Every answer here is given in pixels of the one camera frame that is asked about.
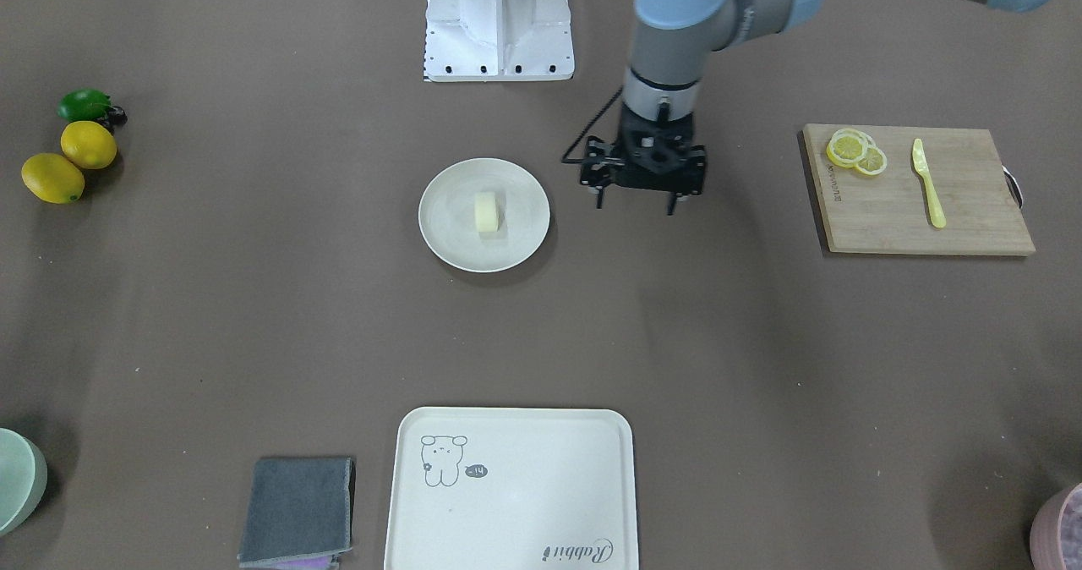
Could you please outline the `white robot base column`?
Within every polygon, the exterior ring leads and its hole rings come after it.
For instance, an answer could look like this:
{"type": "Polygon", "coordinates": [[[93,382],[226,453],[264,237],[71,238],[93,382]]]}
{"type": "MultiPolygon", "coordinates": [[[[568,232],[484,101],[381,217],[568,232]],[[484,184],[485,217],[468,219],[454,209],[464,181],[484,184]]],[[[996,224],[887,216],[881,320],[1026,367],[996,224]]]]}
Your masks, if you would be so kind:
{"type": "Polygon", "coordinates": [[[541,82],[573,77],[569,0],[426,0],[423,79],[541,82]]]}

